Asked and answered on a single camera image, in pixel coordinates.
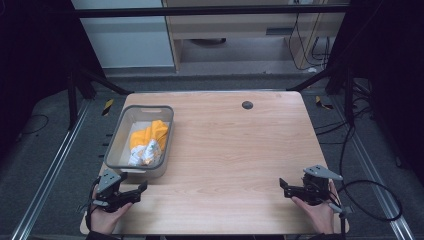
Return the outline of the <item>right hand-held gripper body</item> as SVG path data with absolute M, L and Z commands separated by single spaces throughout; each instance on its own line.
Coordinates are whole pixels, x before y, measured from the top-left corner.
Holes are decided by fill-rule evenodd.
M 302 200 L 312 206 L 330 199 L 329 180 L 343 180 L 341 175 L 322 165 L 304 168 L 303 172 L 302 181 L 306 195 Z

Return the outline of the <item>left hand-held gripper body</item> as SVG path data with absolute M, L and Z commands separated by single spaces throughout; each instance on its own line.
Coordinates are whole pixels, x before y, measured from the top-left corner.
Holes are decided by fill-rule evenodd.
M 130 192 L 121 192 L 120 185 L 127 179 L 127 173 L 120 174 L 113 170 L 105 169 L 95 188 L 95 198 L 91 204 L 100 207 L 107 213 L 117 212 L 131 200 Z

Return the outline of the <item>grey plastic basket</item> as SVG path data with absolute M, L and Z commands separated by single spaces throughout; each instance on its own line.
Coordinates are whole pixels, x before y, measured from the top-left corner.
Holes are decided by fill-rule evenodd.
M 107 167 L 116 171 L 140 174 L 143 177 L 156 178 L 164 174 L 167 168 L 167 158 L 172 139 L 174 111 L 170 106 L 127 106 L 119 118 L 112 141 L 104 158 Z M 168 125 L 168 136 L 165 149 L 158 163 L 148 166 L 130 166 L 129 140 L 130 135 L 148 127 L 152 121 L 162 120 Z

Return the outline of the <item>white patterned cloth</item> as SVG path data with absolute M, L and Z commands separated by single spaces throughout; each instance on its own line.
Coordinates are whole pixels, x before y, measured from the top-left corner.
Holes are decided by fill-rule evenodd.
M 130 150 L 130 166 L 148 166 L 158 163 L 162 156 L 160 144 L 152 139 L 146 145 L 136 145 Z

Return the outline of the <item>yellow cloth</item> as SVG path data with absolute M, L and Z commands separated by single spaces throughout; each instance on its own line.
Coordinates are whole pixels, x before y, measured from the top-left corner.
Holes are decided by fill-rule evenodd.
M 151 140 L 155 140 L 159 144 L 160 149 L 164 150 L 168 129 L 168 125 L 162 120 L 154 120 L 148 127 L 137 130 L 130 135 L 129 148 L 133 149 L 137 146 L 146 146 Z

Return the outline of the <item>person's right hand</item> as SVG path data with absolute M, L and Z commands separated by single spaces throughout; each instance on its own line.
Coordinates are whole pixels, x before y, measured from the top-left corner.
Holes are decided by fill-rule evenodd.
M 334 212 L 328 202 L 311 206 L 299 199 L 292 197 L 292 202 L 309 217 L 309 221 L 317 234 L 334 234 Z

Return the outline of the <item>person's left hand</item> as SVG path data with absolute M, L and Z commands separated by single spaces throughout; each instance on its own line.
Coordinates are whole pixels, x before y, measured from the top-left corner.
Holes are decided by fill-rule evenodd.
M 113 213 L 108 213 L 99 209 L 97 206 L 92 206 L 90 213 L 91 231 L 111 235 L 122 216 L 132 207 L 132 203 L 127 203 Z

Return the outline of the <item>yellow and black tape strip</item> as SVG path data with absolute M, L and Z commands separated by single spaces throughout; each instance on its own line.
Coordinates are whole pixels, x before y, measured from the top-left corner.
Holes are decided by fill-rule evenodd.
M 108 99 L 104 105 L 104 108 L 102 110 L 101 116 L 107 116 L 112 105 L 114 103 L 114 99 Z
M 321 98 L 320 96 L 315 96 L 315 104 L 316 104 L 316 106 L 321 107 L 321 108 L 323 108 L 323 109 L 327 109 L 327 110 L 332 110 L 332 109 L 334 109 L 334 107 L 333 107 L 333 105 L 332 105 L 332 104 L 325 104 L 325 103 L 322 101 L 322 98 Z

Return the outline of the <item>black metal stand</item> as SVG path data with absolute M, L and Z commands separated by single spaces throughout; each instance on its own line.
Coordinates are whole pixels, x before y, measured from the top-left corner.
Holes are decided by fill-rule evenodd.
M 68 107 L 69 107 L 69 127 L 71 130 L 76 126 L 78 120 L 77 108 L 77 95 L 76 91 L 79 90 L 84 99 L 93 99 L 96 96 L 96 91 L 91 82 L 101 84 L 102 86 L 112 90 L 119 95 L 129 95 L 131 91 L 119 87 L 108 81 L 105 77 L 100 76 L 88 69 L 77 68 L 71 69 L 67 73 L 67 93 L 68 93 Z
M 323 71 L 315 74 L 306 81 L 288 88 L 288 91 L 301 92 L 308 86 L 313 85 L 323 78 L 329 78 L 329 82 L 325 88 L 325 91 L 330 94 L 336 94 L 340 91 L 341 87 L 344 87 L 344 116 L 350 126 L 354 125 L 354 113 L 353 113 L 353 69 L 349 64 L 334 64 L 327 67 Z

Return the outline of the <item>white cabinet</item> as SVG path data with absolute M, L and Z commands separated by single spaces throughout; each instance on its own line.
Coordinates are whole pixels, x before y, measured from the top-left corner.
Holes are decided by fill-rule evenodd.
M 162 7 L 161 0 L 71 0 L 76 10 Z M 173 67 L 165 18 L 82 18 L 104 69 Z

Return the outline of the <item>black curtain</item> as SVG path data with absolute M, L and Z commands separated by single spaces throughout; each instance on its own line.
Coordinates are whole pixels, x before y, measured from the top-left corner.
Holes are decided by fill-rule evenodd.
M 371 82 L 383 131 L 424 186 L 424 0 L 350 0 L 330 62 L 351 44 L 354 76 Z
M 0 163 L 35 104 L 67 88 L 58 45 L 31 14 L 72 10 L 71 0 L 0 0 Z

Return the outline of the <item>light wooden shelf unit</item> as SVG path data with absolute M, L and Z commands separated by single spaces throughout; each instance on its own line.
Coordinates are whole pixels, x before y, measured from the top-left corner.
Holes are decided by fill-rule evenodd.
M 165 7 L 265 6 L 339 4 L 349 0 L 161 0 Z M 297 67 L 307 64 L 318 37 L 335 37 L 342 13 L 168 16 L 173 60 L 180 66 L 183 42 L 188 39 L 284 37 Z

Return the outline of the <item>aluminium floor rail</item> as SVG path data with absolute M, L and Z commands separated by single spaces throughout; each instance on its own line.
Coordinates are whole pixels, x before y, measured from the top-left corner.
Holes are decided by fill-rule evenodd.
M 21 218 L 19 224 L 13 231 L 10 240 L 27 240 L 38 216 L 56 182 L 56 179 L 65 163 L 67 156 L 75 142 L 75 139 L 83 125 L 91 100 L 83 100 L 81 107 L 77 112 L 77 119 L 74 125 L 66 132 L 66 135 L 59 146 L 47 172 L 44 175 L 31 203 L 27 207 L 25 214 Z
M 347 125 L 346 129 L 347 131 L 350 131 L 350 125 Z M 357 154 L 357 159 L 367 179 L 384 185 L 385 182 L 377 171 L 375 165 L 372 163 L 371 157 L 360 139 L 360 136 L 354 130 L 350 131 L 349 136 L 351 137 L 353 147 Z M 373 191 L 378 199 L 382 211 L 385 214 L 385 217 L 393 218 L 393 221 L 390 222 L 390 226 L 394 231 L 396 238 L 398 240 L 416 240 L 407 221 L 401 213 L 399 205 L 396 203 L 394 195 L 379 186 L 373 186 Z

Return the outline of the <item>black horizontal frame bar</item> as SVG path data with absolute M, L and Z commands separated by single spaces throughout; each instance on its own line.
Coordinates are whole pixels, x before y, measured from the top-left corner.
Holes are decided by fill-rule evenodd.
M 153 16 L 201 16 L 201 15 L 248 15 L 291 13 L 340 13 L 349 11 L 349 4 L 324 5 L 265 5 L 265 6 L 203 6 L 126 9 L 81 9 L 70 15 L 79 18 L 107 17 L 153 17 Z

